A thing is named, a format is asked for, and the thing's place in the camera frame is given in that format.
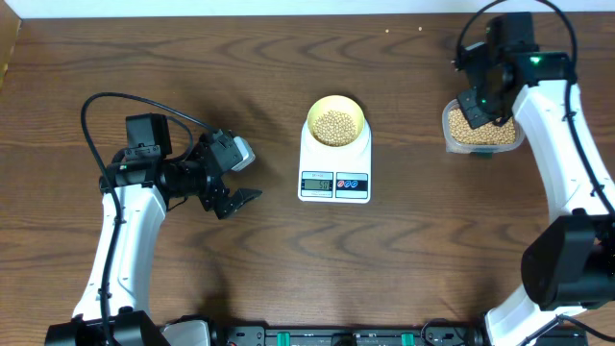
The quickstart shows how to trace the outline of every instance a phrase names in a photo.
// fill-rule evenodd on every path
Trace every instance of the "scale control panel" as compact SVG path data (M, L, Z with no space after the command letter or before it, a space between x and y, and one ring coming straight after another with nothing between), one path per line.
M366 173L302 172L303 197L367 199L369 176Z

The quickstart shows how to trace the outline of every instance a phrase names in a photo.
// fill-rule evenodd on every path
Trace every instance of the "digital number display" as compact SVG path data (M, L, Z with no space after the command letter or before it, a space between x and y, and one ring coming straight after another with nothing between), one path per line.
M331 186L331 181L321 181L321 180L308 180L308 179L305 179L304 189L329 190L330 186Z

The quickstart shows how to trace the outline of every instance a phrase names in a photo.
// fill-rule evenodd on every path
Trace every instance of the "green tape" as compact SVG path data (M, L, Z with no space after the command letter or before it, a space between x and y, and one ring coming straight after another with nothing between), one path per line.
M290 346L290 333L278 333L278 346Z
M402 346L414 346L414 334L402 334Z

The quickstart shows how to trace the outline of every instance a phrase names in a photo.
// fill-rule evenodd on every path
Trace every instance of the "wood grain surface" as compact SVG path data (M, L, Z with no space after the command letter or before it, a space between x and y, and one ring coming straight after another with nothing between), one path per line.
M168 214L153 267L155 322L202 312L222 322L407 326L497 306L521 282L547 203L526 142L490 160L445 152L442 110L467 87L450 61L469 16L25 21L0 93L0 343L41 343L86 286L102 206L79 110L99 91L232 129L258 157L226 179L264 191L234 218L218 221L197 199ZM615 14L571 17L585 114L615 172ZM482 39L486 19L468 42ZM553 15L537 15L535 30L544 49L567 49ZM301 127L329 94L354 96L372 127L368 205L297 199ZM124 117L152 110L92 106L106 161L126 144ZM185 134L171 127L181 153ZM614 317L610 305L581 319L615 334Z

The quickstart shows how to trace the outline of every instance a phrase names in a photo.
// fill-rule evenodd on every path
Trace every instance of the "clear plastic container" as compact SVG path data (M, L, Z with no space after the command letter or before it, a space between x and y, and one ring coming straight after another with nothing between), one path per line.
M444 139L446 139L446 151L449 153L458 154L470 154L470 153L501 153L504 151L510 151L517 149L519 145L526 138L526 134L521 129L521 126L517 122L515 126L515 141L512 144L501 145L478 145L478 144L464 144L459 143L451 135L451 128L449 126L449 111L459 108L457 100L451 101L442 112L442 130L444 130Z

